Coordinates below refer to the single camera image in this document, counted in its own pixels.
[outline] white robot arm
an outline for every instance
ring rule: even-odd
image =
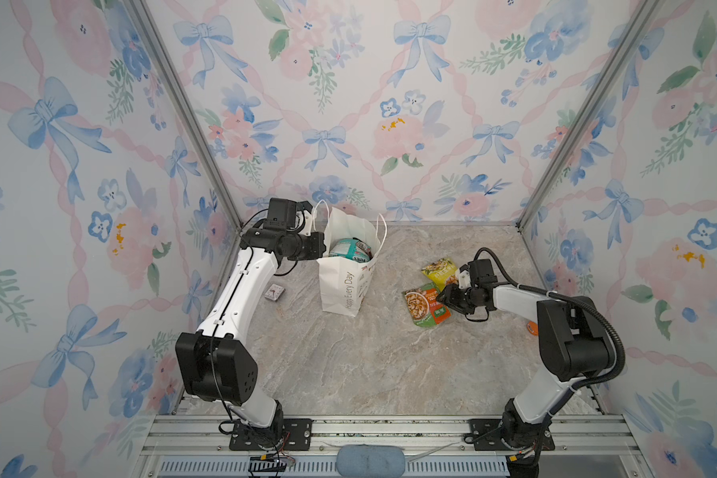
[[[186,390],[222,401],[229,415],[233,412],[264,437],[266,446],[280,443],[283,412],[256,386],[258,364],[245,349],[247,332],[281,258],[310,260],[324,254],[324,236],[311,232],[312,224],[307,202],[272,199],[268,218],[244,234],[243,249],[211,313],[196,333],[182,333],[176,343]],[[507,282],[498,282],[491,261],[478,259],[481,251],[492,255]],[[550,419],[575,390],[610,380],[624,367],[621,341],[591,300],[517,284],[487,248],[460,268],[459,284],[447,285],[437,300],[465,315],[486,307],[538,323],[542,364],[528,387],[507,402],[502,416],[501,438],[516,450],[541,442]]]

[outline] small packet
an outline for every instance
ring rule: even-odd
[[[436,301],[438,290],[432,282],[404,292],[407,308],[414,325],[435,327],[452,316],[447,306]]]
[[[421,272],[433,281],[439,291],[448,284],[459,284],[456,278],[457,266],[448,257],[426,265]]]
[[[284,287],[280,286],[279,284],[271,284],[268,288],[268,291],[265,293],[265,298],[267,298],[270,301],[278,301],[279,296],[284,292]]]

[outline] marble floor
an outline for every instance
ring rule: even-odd
[[[412,324],[402,295],[429,282],[424,265],[447,256],[461,265],[482,246],[516,281],[541,286],[516,228],[483,225],[390,226],[356,317],[321,310],[315,261],[274,278],[287,290],[277,302],[261,299],[247,343],[260,367],[258,386],[282,403],[285,415],[500,415],[540,362],[526,320],[497,311],[488,322],[472,323],[453,312],[422,329]],[[589,396],[576,396],[561,414],[598,413],[591,404]],[[191,397],[179,410],[224,413],[218,402]]]

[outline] mounting plate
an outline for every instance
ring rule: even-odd
[[[499,426],[499,422],[502,421],[500,418],[471,418],[468,420],[470,424],[470,433],[477,437],[488,433],[491,430],[496,429]],[[509,451],[502,440],[499,439],[498,435],[495,435],[493,439],[485,439],[477,441],[473,444],[476,451]],[[545,439],[542,441],[543,451],[552,451],[555,449],[555,442],[552,439],[552,435],[549,437],[545,435]]]
[[[286,451],[308,451],[310,449],[311,425],[310,418],[285,418],[284,436],[287,442],[284,444]],[[234,424],[234,432],[231,435],[229,450],[231,451],[264,451],[266,447],[258,443],[249,435],[248,431],[239,423]]]

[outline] paper shopping bag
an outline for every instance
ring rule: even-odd
[[[382,240],[377,231],[380,219],[385,225]],[[317,259],[322,310],[356,316],[369,289],[374,266],[379,260],[380,250],[387,236],[388,225],[382,215],[378,215],[375,227],[366,219],[332,209],[324,230],[326,253],[323,258]],[[372,260],[368,263],[357,263],[344,257],[329,257],[329,252],[339,240],[351,238],[359,239],[372,249]]]

